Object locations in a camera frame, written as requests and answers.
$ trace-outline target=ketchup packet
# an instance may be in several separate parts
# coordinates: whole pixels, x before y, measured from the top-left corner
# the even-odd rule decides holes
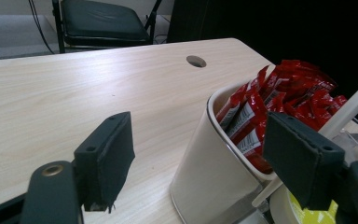
[[[310,109],[321,129],[332,115],[327,111],[327,108],[333,104],[333,97],[330,96],[328,91],[316,91],[309,99]]]
[[[271,72],[260,89],[260,95],[267,104],[280,92],[285,94],[283,102],[298,104],[319,90],[333,90],[336,82],[319,70],[319,67],[299,60],[283,60]]]
[[[237,144],[237,148],[258,171],[270,174],[272,167],[262,156],[265,131],[266,122],[263,121]]]
[[[318,123],[313,119],[308,104],[303,104],[299,109],[292,107],[290,104],[284,104],[286,114],[299,119],[301,122],[310,126],[314,131],[319,130]]]
[[[246,101],[246,92],[251,88],[260,89],[261,85],[266,79],[268,66],[265,66],[261,69],[257,77],[241,87],[239,87],[226,101],[225,105],[219,110],[216,114],[216,120],[220,124],[223,130],[225,130],[232,119],[235,117],[240,108],[243,107],[244,102]]]
[[[227,136],[237,145],[259,123],[267,119],[267,109],[255,88],[246,94],[247,101],[227,129]]]
[[[327,111],[334,115],[347,101],[347,98],[343,95],[336,96],[333,98],[333,103],[327,108]]]
[[[272,100],[270,100],[268,104],[266,104],[267,111],[284,113],[284,106],[283,106],[284,95],[285,95],[284,92],[281,92],[276,97],[272,98]]]

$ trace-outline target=metal screw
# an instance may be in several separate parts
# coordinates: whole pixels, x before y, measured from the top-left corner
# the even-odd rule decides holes
[[[57,175],[63,170],[62,165],[50,165],[42,171],[43,176],[52,176]]]

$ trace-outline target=white bin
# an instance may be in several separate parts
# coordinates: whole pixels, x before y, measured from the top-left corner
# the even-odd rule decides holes
[[[252,200],[276,176],[257,171],[215,119],[239,86],[210,97],[171,183],[173,203],[185,223],[232,223],[253,214]]]

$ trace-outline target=dark background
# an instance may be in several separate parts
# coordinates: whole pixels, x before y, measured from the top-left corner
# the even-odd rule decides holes
[[[169,43],[223,37],[238,38],[273,63],[320,66],[338,84],[333,96],[349,99],[358,90],[358,1],[175,1]]]

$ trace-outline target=light wood table surface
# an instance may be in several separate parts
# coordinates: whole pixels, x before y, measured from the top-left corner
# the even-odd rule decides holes
[[[169,186],[209,96],[267,64],[236,39],[0,60],[0,203],[26,192],[36,168],[72,161],[104,119],[130,111],[136,158],[116,210],[84,213],[85,222],[181,223]]]

